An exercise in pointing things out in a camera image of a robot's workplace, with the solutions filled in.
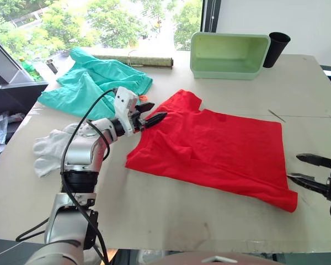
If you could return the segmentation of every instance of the white glove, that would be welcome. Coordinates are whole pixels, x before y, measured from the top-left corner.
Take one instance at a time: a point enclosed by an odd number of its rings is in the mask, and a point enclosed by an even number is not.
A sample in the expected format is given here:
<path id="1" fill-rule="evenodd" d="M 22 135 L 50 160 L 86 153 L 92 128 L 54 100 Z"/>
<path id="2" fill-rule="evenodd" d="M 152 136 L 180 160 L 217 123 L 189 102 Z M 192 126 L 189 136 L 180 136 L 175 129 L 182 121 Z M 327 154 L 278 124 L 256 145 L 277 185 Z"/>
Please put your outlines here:
<path id="1" fill-rule="evenodd" d="M 49 136 L 38 138 L 33 145 L 33 153 L 38 157 L 34 171 L 38 177 L 60 168 L 61 157 L 77 123 L 70 124 L 62 131 L 53 130 Z"/>

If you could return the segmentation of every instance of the white table surface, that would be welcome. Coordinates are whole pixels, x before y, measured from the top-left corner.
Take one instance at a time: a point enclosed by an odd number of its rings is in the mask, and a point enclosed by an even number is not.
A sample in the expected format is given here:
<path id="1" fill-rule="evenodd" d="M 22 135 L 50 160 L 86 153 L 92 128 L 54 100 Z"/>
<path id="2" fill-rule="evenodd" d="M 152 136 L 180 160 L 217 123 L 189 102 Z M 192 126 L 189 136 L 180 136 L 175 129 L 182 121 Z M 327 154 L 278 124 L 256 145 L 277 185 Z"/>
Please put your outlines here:
<path id="1" fill-rule="evenodd" d="M 157 105 L 179 89 L 203 99 L 202 108 L 282 123 L 287 172 L 325 182 L 329 169 L 300 162 L 312 152 L 331 157 L 331 83 L 313 57 L 282 55 L 252 81 L 194 79 L 189 53 L 179 52 L 169 69 L 142 68 L 153 78 L 149 100 Z M 51 83 L 48 89 L 58 87 Z M 268 109 L 282 117 L 273 116 Z M 0 239 L 13 240 L 47 218 L 60 188 L 58 171 L 38 178 L 33 171 L 36 138 L 79 118 L 36 103 L 0 156 Z M 126 155 L 140 134 L 111 146 L 97 184 L 95 209 L 108 247 L 236 252 L 330 252 L 330 202 L 297 191 L 288 213 L 240 196 L 126 169 Z M 42 242 L 37 237 L 32 242 Z"/>

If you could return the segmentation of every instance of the teal shirt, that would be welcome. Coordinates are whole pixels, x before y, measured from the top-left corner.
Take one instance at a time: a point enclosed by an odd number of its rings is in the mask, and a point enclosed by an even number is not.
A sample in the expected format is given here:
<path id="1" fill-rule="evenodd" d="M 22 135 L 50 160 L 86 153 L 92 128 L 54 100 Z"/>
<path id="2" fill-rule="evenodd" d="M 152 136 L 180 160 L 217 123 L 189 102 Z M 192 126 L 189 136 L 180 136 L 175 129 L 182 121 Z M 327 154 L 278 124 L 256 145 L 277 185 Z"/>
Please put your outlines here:
<path id="1" fill-rule="evenodd" d="M 75 64 L 57 79 L 62 87 L 42 92 L 38 102 L 82 117 L 107 90 L 126 87 L 137 95 L 143 95 L 152 85 L 152 79 L 146 74 L 117 60 L 100 60 L 78 47 L 72 49 L 70 56 Z M 108 93 L 95 105 L 87 118 L 97 120 L 113 118 L 114 115 L 114 93 Z"/>

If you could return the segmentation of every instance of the plastic container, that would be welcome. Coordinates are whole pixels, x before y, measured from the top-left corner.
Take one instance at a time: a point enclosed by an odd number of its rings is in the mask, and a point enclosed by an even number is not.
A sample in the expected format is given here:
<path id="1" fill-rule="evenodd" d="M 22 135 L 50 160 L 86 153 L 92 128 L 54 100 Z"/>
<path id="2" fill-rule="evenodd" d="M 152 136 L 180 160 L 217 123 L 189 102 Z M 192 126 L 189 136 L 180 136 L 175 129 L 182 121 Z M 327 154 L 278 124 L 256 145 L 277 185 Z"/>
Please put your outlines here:
<path id="1" fill-rule="evenodd" d="M 267 35 L 194 33 L 190 68 L 195 78 L 252 80 L 261 71 Z"/>

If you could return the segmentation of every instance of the fabric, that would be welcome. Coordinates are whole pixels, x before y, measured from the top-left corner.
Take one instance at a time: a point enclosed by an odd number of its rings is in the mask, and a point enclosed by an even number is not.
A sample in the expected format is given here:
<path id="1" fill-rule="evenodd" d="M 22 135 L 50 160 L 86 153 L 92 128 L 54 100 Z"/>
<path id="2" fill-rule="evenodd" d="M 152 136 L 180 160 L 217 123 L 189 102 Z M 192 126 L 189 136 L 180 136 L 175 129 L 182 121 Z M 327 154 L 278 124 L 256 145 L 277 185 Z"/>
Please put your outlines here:
<path id="1" fill-rule="evenodd" d="M 76 116 L 83 116 L 92 103 L 105 91 L 126 87 L 137 95 L 145 94 L 152 79 L 144 73 L 116 60 L 100 60 L 81 48 L 70 53 L 73 67 L 57 81 L 62 87 L 42 92 L 38 102 Z M 114 94 L 101 99 L 88 115 L 88 119 L 113 118 Z"/>
<path id="2" fill-rule="evenodd" d="M 199 111 L 201 99 L 178 91 L 154 112 L 168 112 L 142 132 L 126 167 L 258 198 L 293 212 L 280 123 Z"/>
<path id="3" fill-rule="evenodd" d="M 60 168 L 62 153 L 76 126 L 77 123 L 70 124 L 62 131 L 53 130 L 49 136 L 35 140 L 33 153 L 38 158 L 34 162 L 34 172 L 38 177 L 43 177 Z"/>

